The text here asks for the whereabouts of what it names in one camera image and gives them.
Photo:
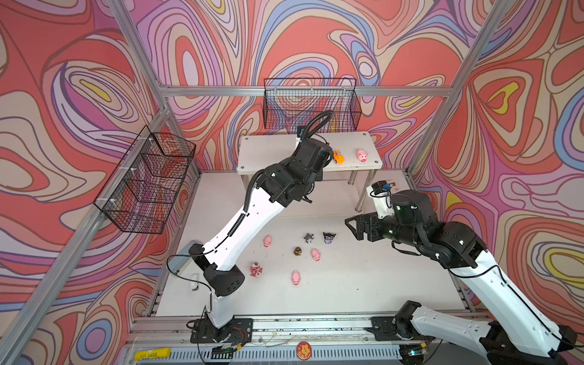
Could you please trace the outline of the red pink bear toy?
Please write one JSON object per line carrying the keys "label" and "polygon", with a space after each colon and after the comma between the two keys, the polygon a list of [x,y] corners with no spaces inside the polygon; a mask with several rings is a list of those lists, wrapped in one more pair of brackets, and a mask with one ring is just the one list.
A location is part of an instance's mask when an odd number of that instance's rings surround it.
{"label": "red pink bear toy", "polygon": [[259,278],[262,276],[263,268],[260,266],[258,262],[254,262],[250,266],[250,275],[254,278]]}

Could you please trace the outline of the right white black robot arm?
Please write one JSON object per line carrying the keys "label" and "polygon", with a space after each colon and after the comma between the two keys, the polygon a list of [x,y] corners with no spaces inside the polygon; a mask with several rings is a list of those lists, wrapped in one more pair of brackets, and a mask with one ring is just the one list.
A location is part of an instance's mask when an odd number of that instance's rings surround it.
{"label": "right white black robot arm", "polygon": [[498,265],[486,243],[468,225],[440,221],[428,195],[408,189],[393,193],[381,180],[371,187],[376,210],[345,220],[357,240],[390,240],[392,248],[438,263],[466,285],[493,316],[463,319],[407,301],[393,317],[395,336],[428,336],[464,347],[491,364],[565,364],[578,334],[558,325],[524,295]]}

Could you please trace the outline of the orange toy car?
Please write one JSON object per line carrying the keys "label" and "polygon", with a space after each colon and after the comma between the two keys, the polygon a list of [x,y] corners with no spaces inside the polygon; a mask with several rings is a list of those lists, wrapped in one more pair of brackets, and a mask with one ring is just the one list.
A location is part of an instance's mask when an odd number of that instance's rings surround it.
{"label": "orange toy car", "polygon": [[336,164],[343,164],[345,162],[345,157],[339,150],[333,151],[333,158]]}

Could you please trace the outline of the pink pig toy front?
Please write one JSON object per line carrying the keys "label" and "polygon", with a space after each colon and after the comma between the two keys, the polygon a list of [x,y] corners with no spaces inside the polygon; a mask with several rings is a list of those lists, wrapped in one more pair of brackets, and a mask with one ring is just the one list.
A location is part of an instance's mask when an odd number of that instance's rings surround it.
{"label": "pink pig toy front", "polygon": [[298,271],[293,271],[291,281],[294,286],[298,286],[300,284],[301,275]]}

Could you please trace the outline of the red round sticker badge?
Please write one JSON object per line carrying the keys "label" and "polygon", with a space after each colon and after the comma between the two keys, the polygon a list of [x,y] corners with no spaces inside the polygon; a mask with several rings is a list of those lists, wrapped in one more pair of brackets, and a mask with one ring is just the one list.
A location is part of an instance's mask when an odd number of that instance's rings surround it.
{"label": "red round sticker badge", "polygon": [[300,342],[296,346],[296,356],[302,361],[309,360],[313,356],[312,346],[308,342]]}

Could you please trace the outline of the grey stapler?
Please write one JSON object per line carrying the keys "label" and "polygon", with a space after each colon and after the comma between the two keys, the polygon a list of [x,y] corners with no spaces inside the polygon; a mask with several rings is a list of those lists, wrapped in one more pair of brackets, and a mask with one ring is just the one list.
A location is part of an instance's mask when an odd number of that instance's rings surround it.
{"label": "grey stapler", "polygon": [[191,240],[178,253],[171,254],[166,261],[167,271],[173,275],[179,275],[193,261],[189,253],[194,245],[201,244],[198,240]]}

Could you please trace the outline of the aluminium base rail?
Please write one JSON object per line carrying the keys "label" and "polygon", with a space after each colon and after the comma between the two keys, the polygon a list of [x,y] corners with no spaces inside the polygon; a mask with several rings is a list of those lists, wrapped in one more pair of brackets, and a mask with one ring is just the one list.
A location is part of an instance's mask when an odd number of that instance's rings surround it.
{"label": "aluminium base rail", "polygon": [[[136,320],[116,364],[486,364],[486,358],[438,335],[381,341],[371,313],[250,316],[252,324],[212,341],[193,331],[194,316]],[[296,356],[308,342],[313,356]],[[171,348],[170,357],[134,361],[138,351]]]}

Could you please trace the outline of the grey shark toy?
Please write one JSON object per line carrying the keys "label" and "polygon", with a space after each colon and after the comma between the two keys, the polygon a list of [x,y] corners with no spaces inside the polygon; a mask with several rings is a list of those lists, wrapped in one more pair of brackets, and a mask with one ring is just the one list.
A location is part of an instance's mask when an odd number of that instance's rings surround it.
{"label": "grey shark toy", "polygon": [[313,234],[309,234],[309,233],[307,233],[307,234],[304,236],[304,240],[305,240],[305,242],[306,242],[307,244],[311,244],[311,243],[313,242],[313,239],[314,239],[314,235],[313,235]]}

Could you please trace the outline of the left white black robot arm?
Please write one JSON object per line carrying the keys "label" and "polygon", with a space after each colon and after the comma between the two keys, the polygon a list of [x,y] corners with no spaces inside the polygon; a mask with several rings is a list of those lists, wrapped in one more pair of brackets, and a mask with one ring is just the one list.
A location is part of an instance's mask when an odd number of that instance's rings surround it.
{"label": "left white black robot arm", "polygon": [[221,341],[233,330],[233,294],[245,281],[237,260],[252,239],[292,202],[309,202],[309,195],[333,159],[329,144],[313,135],[334,117],[319,113],[301,130],[292,155],[254,173],[243,206],[226,226],[205,244],[193,243],[184,258],[202,272],[198,285],[210,291],[210,306],[193,323],[197,336]]}

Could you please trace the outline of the pink pig toy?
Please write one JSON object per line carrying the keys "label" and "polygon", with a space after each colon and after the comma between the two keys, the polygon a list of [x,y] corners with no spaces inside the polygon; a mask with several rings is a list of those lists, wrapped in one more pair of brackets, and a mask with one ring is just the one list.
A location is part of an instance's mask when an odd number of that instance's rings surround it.
{"label": "pink pig toy", "polygon": [[301,275],[298,271],[293,271],[291,281],[294,286],[298,286],[300,284]]}
{"label": "pink pig toy", "polygon": [[317,249],[312,249],[311,251],[311,256],[313,257],[313,259],[318,262],[319,260],[321,260],[321,254]]}
{"label": "pink pig toy", "polygon": [[356,153],[356,158],[361,163],[366,163],[368,160],[368,153],[363,149],[358,149]]}
{"label": "pink pig toy", "polygon": [[269,248],[271,245],[272,245],[272,237],[268,235],[263,240],[263,246],[266,248]]}

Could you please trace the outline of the white shelf table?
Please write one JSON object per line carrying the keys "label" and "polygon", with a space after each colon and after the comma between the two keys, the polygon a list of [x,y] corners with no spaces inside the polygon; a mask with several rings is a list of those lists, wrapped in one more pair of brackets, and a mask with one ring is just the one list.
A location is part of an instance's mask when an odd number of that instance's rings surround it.
{"label": "white shelf table", "polygon": [[[383,166],[374,141],[367,132],[323,133],[316,140],[326,140],[332,149],[345,157],[343,164],[331,162],[323,171],[323,180],[317,182],[306,202],[292,202],[283,217],[351,217],[374,210],[374,203],[366,191],[377,170]],[[276,164],[292,155],[296,147],[293,135],[252,135],[240,142],[237,173],[248,184],[251,176],[262,168]],[[358,149],[368,153],[366,163],[356,158]]]}

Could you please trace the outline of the dark purple figure toy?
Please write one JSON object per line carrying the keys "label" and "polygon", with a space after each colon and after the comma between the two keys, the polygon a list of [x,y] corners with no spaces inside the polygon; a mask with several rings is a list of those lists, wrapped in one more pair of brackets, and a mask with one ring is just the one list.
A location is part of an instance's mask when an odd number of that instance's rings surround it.
{"label": "dark purple figure toy", "polygon": [[323,232],[322,235],[325,244],[332,244],[334,242],[334,239],[336,238],[336,234],[334,233]]}

